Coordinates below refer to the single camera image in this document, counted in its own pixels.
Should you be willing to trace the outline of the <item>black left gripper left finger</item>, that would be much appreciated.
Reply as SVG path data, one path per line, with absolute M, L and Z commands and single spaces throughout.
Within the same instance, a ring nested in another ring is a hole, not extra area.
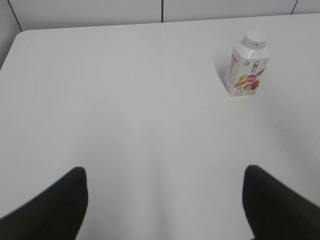
M 74 240 L 88 207 L 84 167 L 74 167 L 39 195 L 0 219 L 2 240 Z

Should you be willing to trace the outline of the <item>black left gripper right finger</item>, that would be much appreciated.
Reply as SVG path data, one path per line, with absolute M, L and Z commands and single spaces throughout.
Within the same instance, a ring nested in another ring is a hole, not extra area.
M 242 205 L 256 240 L 318 240 L 320 208 L 258 165 L 244 172 Z

